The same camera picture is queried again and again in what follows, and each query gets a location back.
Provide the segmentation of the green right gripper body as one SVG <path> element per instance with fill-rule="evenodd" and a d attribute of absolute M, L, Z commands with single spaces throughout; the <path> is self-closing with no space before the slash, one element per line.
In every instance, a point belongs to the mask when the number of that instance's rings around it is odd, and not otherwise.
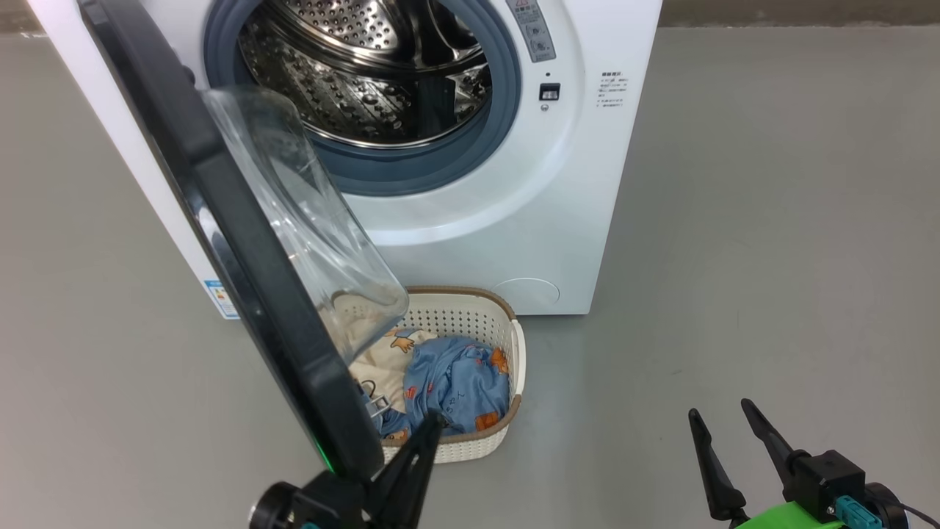
<path fill-rule="evenodd" d="M 735 526 L 735 528 L 742 529 L 819 529 L 842 527 L 844 527 L 843 523 L 837 518 L 830 519 L 828 522 L 820 522 L 796 502 L 782 503 L 782 505 L 773 506 L 765 512 L 746 520 L 746 522 Z"/>

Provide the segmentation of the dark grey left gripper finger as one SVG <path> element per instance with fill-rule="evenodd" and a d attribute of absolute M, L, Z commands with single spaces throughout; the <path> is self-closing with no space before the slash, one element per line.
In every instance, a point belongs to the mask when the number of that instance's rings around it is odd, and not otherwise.
<path fill-rule="evenodd" d="M 369 528 L 416 528 L 430 485 L 444 429 L 440 413 L 429 413 L 367 489 Z"/>

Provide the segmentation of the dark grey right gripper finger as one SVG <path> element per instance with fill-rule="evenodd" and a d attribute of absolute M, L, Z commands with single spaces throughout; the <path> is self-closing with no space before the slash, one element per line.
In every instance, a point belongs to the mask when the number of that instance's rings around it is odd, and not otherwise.
<path fill-rule="evenodd" d="M 795 450 L 751 399 L 741 399 L 740 405 L 754 436 L 763 443 L 780 482 L 786 488 L 793 478 L 789 460 Z"/>
<path fill-rule="evenodd" d="M 697 409 L 690 409 L 688 421 L 707 499 L 709 515 L 719 522 L 743 525 L 748 522 L 745 496 L 731 484 L 712 448 L 712 436 Z"/>

